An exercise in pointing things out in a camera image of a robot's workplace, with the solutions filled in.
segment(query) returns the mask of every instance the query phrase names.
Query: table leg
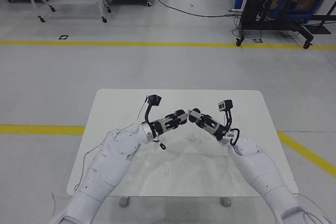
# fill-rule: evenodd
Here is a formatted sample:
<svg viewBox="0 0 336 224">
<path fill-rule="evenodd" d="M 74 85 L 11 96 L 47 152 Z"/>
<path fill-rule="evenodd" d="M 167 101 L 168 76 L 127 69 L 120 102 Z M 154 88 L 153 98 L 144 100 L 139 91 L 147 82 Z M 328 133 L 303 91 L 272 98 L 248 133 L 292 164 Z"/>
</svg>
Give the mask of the table leg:
<svg viewBox="0 0 336 224">
<path fill-rule="evenodd" d="M 119 197 L 119 206 L 121 208 L 127 208 L 129 205 L 129 197 Z"/>
<path fill-rule="evenodd" d="M 106 23 L 106 22 L 107 22 L 107 19 L 103 16 L 103 11 L 102 11 L 101 1 L 102 1 L 102 0 L 99 0 L 99 2 L 98 2 L 99 7 L 100 7 L 100 14 L 101 14 L 102 22 Z"/>
<path fill-rule="evenodd" d="M 231 206 L 231 199 L 229 197 L 221 197 L 220 198 L 220 204 L 225 207 L 228 208 Z"/>
<path fill-rule="evenodd" d="M 38 9 L 36 8 L 36 4 L 35 4 L 35 0 L 31 0 L 32 6 L 34 6 L 34 10 L 36 12 L 36 14 L 38 15 L 38 18 L 40 19 L 41 22 L 45 22 L 44 18 L 41 18 Z"/>
</svg>

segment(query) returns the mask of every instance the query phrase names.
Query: robot forearm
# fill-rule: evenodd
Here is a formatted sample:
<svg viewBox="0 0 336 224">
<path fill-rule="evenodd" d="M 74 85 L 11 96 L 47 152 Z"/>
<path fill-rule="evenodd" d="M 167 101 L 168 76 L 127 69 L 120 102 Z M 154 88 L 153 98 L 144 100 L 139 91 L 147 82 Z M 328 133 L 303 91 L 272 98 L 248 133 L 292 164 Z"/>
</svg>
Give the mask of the robot forearm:
<svg viewBox="0 0 336 224">
<path fill-rule="evenodd" d="M 225 100 L 218 106 L 220 111 L 231 114 L 231 101 Z M 320 220 L 322 224 L 329 223 L 327 218 L 312 212 L 292 194 L 275 162 L 263 149 L 250 139 L 239 138 L 238 129 L 230 129 L 231 117 L 224 126 L 209 115 L 201 114 L 199 109 L 190 110 L 188 114 L 191 122 L 214 136 L 222 146 L 227 147 L 243 178 L 263 197 L 273 212 L 276 224 L 314 223 L 312 217 Z"/>
<path fill-rule="evenodd" d="M 152 106 L 159 105 L 161 98 L 152 95 L 147 99 L 146 121 L 134 132 L 114 129 L 108 134 L 70 203 L 48 224 L 91 224 L 103 201 L 122 181 L 141 144 L 148 144 L 160 134 L 186 123 L 188 116 L 183 110 L 149 122 L 148 113 Z"/>
</svg>

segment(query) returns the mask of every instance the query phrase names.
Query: cart wheel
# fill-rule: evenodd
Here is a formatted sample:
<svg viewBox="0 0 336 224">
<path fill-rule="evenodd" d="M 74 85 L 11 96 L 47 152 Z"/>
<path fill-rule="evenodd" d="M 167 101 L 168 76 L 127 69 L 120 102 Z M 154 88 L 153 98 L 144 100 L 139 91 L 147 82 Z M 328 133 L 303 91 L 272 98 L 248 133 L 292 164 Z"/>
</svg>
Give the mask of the cart wheel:
<svg viewBox="0 0 336 224">
<path fill-rule="evenodd" d="M 305 41 L 305 44 L 304 44 L 304 49 L 307 49 L 307 48 L 309 48 L 310 47 L 310 43 L 309 42 L 307 42 L 307 41 Z"/>
</svg>

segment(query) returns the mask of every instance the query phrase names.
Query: concrete floor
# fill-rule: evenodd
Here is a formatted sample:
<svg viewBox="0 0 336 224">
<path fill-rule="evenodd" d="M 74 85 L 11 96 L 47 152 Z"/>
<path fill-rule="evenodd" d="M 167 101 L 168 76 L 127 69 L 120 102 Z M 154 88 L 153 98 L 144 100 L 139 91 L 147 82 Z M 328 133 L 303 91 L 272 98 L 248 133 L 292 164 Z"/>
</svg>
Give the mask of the concrete floor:
<svg viewBox="0 0 336 224">
<path fill-rule="evenodd" d="M 100 20 L 93 2 L 0 0 L 0 40 L 152 41 L 235 43 L 232 18 L 198 18 L 159 4 L 112 6 Z M 224 14 L 231 1 L 169 0 L 205 15 Z M 316 45 L 336 45 L 332 35 Z M 259 32 L 251 32 L 246 43 Z M 302 44 L 263 31 L 264 43 Z M 88 47 L 0 45 L 0 124 L 85 125 L 100 88 L 259 90 L 276 130 L 336 166 L 336 51 L 249 48 Z M 54 210 L 50 191 L 67 197 L 66 185 L 80 136 L 0 134 L 0 223 L 45 223 Z M 300 193 L 336 223 L 336 180 L 284 146 Z M 57 199 L 56 211 L 68 200 Z M 94 223 L 274 223 L 261 198 L 132 198 L 118 207 L 108 198 Z"/>
</svg>

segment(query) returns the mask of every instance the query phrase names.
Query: yellow tape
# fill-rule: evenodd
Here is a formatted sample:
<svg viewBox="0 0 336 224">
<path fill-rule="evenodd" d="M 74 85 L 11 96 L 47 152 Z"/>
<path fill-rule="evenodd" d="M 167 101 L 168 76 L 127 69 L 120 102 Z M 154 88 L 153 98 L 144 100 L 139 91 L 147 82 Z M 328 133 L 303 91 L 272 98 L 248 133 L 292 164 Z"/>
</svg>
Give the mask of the yellow tape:
<svg viewBox="0 0 336 224">
<path fill-rule="evenodd" d="M 43 45 L 43 46 L 173 46 L 193 48 L 238 48 L 227 43 L 162 43 L 162 42 L 102 42 L 102 41 L 5 41 L 0 45 Z M 239 48 L 259 49 L 303 49 L 302 45 L 243 44 Z M 336 46 L 311 46 L 312 50 L 336 50 Z"/>
<path fill-rule="evenodd" d="M 81 126 L 40 126 L 40 125 L 0 125 L 0 134 L 52 134 L 81 136 L 85 131 Z"/>
<path fill-rule="evenodd" d="M 301 156 L 315 164 L 316 166 L 320 167 L 322 170 L 330 174 L 336 179 L 336 167 L 329 162 L 323 160 L 318 155 L 314 154 L 304 146 L 300 145 L 299 143 L 295 142 L 293 139 L 288 137 L 287 135 L 283 134 L 282 132 L 278 132 L 279 139 L 282 143 L 286 146 L 294 150 L 295 152 L 299 153 Z"/>
</svg>

